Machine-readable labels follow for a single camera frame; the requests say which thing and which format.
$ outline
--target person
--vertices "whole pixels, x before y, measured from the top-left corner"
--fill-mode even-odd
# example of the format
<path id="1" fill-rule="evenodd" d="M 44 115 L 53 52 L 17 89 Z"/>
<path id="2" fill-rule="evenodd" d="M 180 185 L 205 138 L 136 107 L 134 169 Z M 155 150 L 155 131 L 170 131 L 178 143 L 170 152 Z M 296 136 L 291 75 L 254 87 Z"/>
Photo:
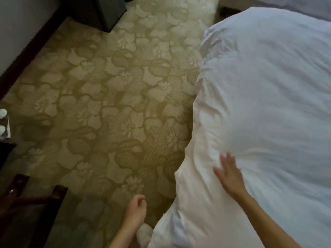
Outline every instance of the person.
<path id="1" fill-rule="evenodd" d="M 222 168 L 213 167 L 225 191 L 239 204 L 247 215 L 265 248 L 300 248 L 271 217 L 259 206 L 257 201 L 246 191 L 241 171 L 236 166 L 236 159 L 231 153 L 220 155 Z M 144 224 L 146 200 L 143 195 L 136 195 L 129 202 L 123 217 L 122 226 L 109 248 L 127 248 L 137 232 L 138 243 L 146 248 L 153 229 Z"/>

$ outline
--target forearm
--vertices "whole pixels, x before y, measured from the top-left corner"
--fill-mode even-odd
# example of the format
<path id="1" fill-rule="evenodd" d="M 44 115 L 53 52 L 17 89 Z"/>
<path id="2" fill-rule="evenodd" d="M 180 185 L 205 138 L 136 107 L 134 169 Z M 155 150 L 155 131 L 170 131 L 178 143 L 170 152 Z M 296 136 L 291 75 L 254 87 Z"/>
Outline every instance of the forearm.
<path id="1" fill-rule="evenodd" d="M 108 248 L 128 248 L 135 235 L 134 230 L 121 228 L 115 235 Z"/>
<path id="2" fill-rule="evenodd" d="M 237 200 L 265 248 L 300 248 L 248 193 Z"/>

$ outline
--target wrinkled white fabric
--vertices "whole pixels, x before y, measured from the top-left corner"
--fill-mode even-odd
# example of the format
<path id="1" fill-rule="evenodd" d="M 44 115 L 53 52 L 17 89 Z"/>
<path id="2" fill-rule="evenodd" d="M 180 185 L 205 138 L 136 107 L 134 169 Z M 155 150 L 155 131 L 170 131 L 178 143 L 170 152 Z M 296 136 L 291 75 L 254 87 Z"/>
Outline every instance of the wrinkled white fabric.
<path id="1" fill-rule="evenodd" d="M 257 0 L 309 16 L 331 20 L 331 0 Z"/>
<path id="2" fill-rule="evenodd" d="M 302 247 L 331 243 L 331 23 L 250 8 L 205 32 L 177 198 L 149 248 L 263 247 L 212 167 L 237 157 L 248 192 Z"/>

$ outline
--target floor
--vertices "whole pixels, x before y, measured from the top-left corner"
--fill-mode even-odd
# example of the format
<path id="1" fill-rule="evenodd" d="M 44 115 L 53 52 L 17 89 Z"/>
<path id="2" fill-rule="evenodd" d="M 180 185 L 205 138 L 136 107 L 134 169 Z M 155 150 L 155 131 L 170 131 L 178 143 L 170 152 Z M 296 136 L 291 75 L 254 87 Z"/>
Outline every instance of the floor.
<path id="1" fill-rule="evenodd" d="M 135 0 L 111 33 L 68 18 L 6 95 L 18 146 L 0 185 L 69 187 L 46 247 L 106 247 L 136 193 L 152 226 L 172 204 L 217 2 Z"/>

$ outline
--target white wall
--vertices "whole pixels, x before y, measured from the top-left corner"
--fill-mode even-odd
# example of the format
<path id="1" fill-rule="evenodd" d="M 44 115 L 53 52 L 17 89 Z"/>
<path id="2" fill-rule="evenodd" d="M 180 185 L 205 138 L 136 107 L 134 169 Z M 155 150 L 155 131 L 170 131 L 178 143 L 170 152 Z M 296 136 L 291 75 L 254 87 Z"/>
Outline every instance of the white wall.
<path id="1" fill-rule="evenodd" d="M 0 75 L 59 5 L 59 0 L 0 0 Z"/>

